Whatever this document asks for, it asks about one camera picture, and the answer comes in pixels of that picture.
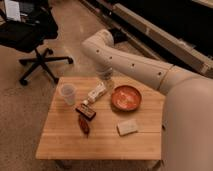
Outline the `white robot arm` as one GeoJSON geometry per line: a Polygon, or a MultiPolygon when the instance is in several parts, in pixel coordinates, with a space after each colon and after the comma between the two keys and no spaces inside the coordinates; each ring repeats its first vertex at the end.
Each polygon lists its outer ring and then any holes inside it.
{"type": "Polygon", "coordinates": [[[106,29],[84,40],[82,51],[94,61],[100,78],[117,70],[165,96],[162,171],[213,171],[213,79],[117,50],[106,29]]]}

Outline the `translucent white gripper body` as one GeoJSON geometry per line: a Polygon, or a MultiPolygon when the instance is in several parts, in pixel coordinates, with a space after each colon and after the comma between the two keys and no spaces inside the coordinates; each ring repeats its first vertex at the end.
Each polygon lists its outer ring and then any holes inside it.
{"type": "Polygon", "coordinates": [[[107,90],[112,91],[114,88],[114,81],[112,80],[113,69],[107,68],[105,70],[98,71],[97,75],[98,75],[99,79],[104,83],[107,90]]]}

